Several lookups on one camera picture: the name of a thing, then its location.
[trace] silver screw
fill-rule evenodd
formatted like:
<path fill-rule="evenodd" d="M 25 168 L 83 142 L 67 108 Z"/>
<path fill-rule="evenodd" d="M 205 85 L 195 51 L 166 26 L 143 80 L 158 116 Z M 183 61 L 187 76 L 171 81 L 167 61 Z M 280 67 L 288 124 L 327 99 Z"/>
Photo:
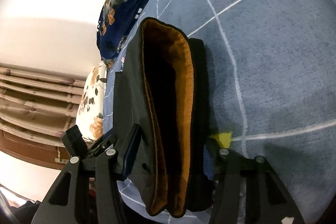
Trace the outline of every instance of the silver screw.
<path fill-rule="evenodd" d="M 107 151 L 106 151 L 106 155 L 107 156 L 112 156 L 112 155 L 114 155 L 116 153 L 116 151 L 114 150 L 114 149 L 108 149 Z"/>
<path fill-rule="evenodd" d="M 226 148 L 221 148 L 219 150 L 219 153 L 223 156 L 229 155 L 229 150 L 227 150 Z"/>
<path fill-rule="evenodd" d="M 265 159 L 262 156 L 256 157 L 255 160 L 260 164 L 263 164 L 265 162 Z"/>
<path fill-rule="evenodd" d="M 70 159 L 70 162 L 72 163 L 72 164 L 75 164 L 76 162 L 78 162 L 79 161 L 79 158 L 78 157 L 72 157 L 71 159 Z"/>

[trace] floral pillowcase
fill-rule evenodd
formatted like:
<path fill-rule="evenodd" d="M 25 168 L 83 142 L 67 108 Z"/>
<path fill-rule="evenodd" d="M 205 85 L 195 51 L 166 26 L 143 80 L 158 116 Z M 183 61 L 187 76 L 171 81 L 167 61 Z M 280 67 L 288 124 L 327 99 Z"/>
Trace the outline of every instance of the floral pillowcase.
<path fill-rule="evenodd" d="M 76 125 L 86 142 L 94 142 L 103 133 L 103 103 L 106 90 L 106 65 L 101 62 L 89 74 L 79 104 Z"/>

